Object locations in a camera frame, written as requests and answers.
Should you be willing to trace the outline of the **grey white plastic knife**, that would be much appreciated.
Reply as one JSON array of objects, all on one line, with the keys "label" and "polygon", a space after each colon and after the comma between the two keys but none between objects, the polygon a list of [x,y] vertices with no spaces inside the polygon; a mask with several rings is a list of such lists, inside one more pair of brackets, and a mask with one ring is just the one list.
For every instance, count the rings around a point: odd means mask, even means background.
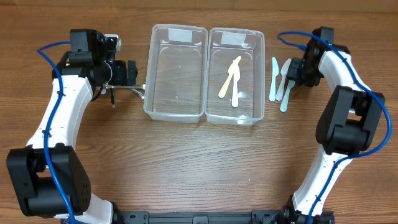
[{"label": "grey white plastic knife", "polygon": [[285,87],[285,79],[286,79],[286,75],[289,69],[289,65],[291,63],[291,58],[288,58],[285,63],[282,66],[282,69],[280,71],[280,74],[282,75],[279,87],[277,89],[277,93],[276,93],[276,100],[277,101],[281,101],[283,94],[284,94],[284,87]]}]

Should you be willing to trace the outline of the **light blue plastic knife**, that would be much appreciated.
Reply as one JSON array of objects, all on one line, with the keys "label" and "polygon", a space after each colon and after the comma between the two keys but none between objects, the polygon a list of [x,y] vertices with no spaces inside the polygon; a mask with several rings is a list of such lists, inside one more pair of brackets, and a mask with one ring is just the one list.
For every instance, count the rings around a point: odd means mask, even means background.
[{"label": "light blue plastic knife", "polygon": [[273,102],[276,100],[276,78],[279,74],[279,65],[275,57],[272,57],[272,77],[271,86],[269,92],[269,101]]}]

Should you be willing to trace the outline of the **pale green plastic knife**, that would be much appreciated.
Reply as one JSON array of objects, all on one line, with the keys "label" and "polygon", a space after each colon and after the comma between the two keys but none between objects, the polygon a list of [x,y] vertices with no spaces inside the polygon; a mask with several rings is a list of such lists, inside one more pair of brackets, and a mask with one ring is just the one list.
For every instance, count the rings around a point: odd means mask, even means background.
[{"label": "pale green plastic knife", "polygon": [[289,96],[290,96],[290,91],[291,89],[295,86],[295,81],[289,80],[284,97],[282,99],[282,103],[280,105],[280,111],[281,112],[286,112],[287,111],[287,106],[289,103]]}]

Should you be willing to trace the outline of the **yellow plastic knife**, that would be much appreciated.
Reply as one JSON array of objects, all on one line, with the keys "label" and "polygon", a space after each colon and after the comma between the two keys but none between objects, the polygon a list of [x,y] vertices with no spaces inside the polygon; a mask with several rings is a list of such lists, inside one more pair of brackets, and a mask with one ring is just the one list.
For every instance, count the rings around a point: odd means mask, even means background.
[{"label": "yellow plastic knife", "polygon": [[226,95],[226,92],[228,90],[230,81],[234,75],[234,65],[238,64],[241,60],[241,56],[238,56],[236,59],[233,60],[233,62],[231,63],[231,65],[229,66],[228,69],[228,77],[226,79],[226,81],[224,82],[223,86],[221,87],[219,93],[218,93],[218,97],[219,98],[224,98]]}]

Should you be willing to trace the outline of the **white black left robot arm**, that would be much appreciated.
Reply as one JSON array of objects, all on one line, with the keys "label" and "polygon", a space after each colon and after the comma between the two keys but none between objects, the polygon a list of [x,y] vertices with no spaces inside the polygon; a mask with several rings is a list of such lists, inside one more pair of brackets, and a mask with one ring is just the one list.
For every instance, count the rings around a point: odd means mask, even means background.
[{"label": "white black left robot arm", "polygon": [[21,212],[63,223],[124,223],[112,202],[91,191],[75,148],[83,113],[104,89],[129,88],[137,77],[133,61],[116,60],[121,38],[94,29],[73,29],[70,50],[52,63],[52,94],[25,147],[12,149],[7,169]]}]

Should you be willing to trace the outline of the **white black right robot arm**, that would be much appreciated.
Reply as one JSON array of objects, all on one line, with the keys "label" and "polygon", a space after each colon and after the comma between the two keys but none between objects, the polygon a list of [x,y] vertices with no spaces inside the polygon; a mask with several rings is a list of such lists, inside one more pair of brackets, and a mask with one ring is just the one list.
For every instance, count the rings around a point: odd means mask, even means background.
[{"label": "white black right robot arm", "polygon": [[290,196],[278,223],[334,223],[323,206],[338,177],[353,159],[369,156],[388,142],[391,116],[382,93],[373,92],[359,77],[347,47],[334,43],[334,30],[319,27],[309,35],[302,58],[287,70],[288,86],[313,87],[324,78],[330,99],[318,120],[319,147],[301,186]]}]

